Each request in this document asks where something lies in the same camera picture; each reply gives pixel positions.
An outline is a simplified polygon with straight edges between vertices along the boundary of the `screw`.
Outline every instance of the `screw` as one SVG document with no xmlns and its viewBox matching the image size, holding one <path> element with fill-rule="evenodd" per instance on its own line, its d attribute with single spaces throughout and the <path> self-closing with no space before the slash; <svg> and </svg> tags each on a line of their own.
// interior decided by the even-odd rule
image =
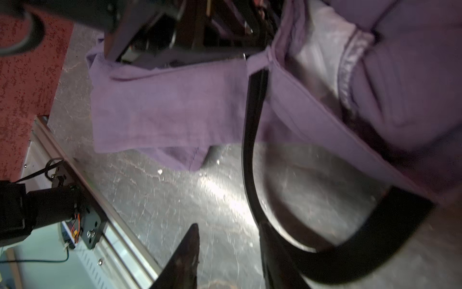
<svg viewBox="0 0 462 289">
<path fill-rule="evenodd" d="M 95 235 L 96 235 L 95 230 L 91 230 L 91 231 L 88 231 L 88 232 L 87 232 L 87 237 L 88 237 L 88 238 L 94 237 Z"/>
</svg>

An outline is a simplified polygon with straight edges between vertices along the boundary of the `purple cloth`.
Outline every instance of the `purple cloth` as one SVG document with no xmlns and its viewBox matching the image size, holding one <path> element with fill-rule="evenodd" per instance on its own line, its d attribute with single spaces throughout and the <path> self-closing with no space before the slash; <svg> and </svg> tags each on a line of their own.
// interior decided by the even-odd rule
<svg viewBox="0 0 462 289">
<path fill-rule="evenodd" d="M 98 153 L 137 149 L 166 167 L 197 170 L 210 146 L 240 143 L 247 96 L 244 59 L 145 70 L 87 54 Z M 257 140 L 300 141 L 264 105 Z"/>
<path fill-rule="evenodd" d="M 450 200 L 460 192 L 462 179 L 459 28 L 443 25 L 424 32 L 426 24 L 438 23 L 431 18 L 423 21 L 423 31 L 401 36 L 380 20 L 402 14 L 397 5 L 413 7 L 410 1 L 364 6 L 370 0 L 352 1 L 356 4 L 332 0 L 332 6 L 363 29 L 380 27 L 393 37 L 381 39 L 356 67 L 351 102 L 358 120 L 369 123 L 384 145 L 403 152 L 399 159 L 387 162 L 286 71 L 286 55 L 296 54 L 306 35 L 303 0 L 286 0 L 271 47 L 247 62 L 147 71 L 106 62 L 102 45 L 90 51 L 95 150 L 135 148 L 166 166 L 197 169 L 209 146 L 241 141 L 248 75 L 269 67 L 259 140 L 313 142 L 385 183 L 433 201 Z M 370 17 L 362 17 L 369 12 Z M 412 30 L 415 23 L 407 21 Z"/>
</svg>

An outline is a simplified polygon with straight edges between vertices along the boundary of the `concrete floor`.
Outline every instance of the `concrete floor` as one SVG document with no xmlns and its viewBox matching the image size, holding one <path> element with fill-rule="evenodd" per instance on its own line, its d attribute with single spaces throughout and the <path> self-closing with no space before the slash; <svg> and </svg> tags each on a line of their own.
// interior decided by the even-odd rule
<svg viewBox="0 0 462 289">
<path fill-rule="evenodd" d="M 238 145 L 211 149 L 203 168 L 193 173 L 166 169 L 136 151 L 94 153 L 84 55 L 95 37 L 96 32 L 75 25 L 49 120 L 58 142 L 161 266 L 196 222 L 201 234 L 199 288 L 264 288 L 258 230 L 243 191 Z M 385 192 L 383 184 L 316 146 L 257 145 L 254 168 L 263 206 L 284 236 L 285 229 L 304 230 L 286 225 L 295 218 L 338 244 L 355 232 Z M 462 200 L 436 208 L 389 262 L 336 287 L 462 288 L 461 217 Z"/>
</svg>

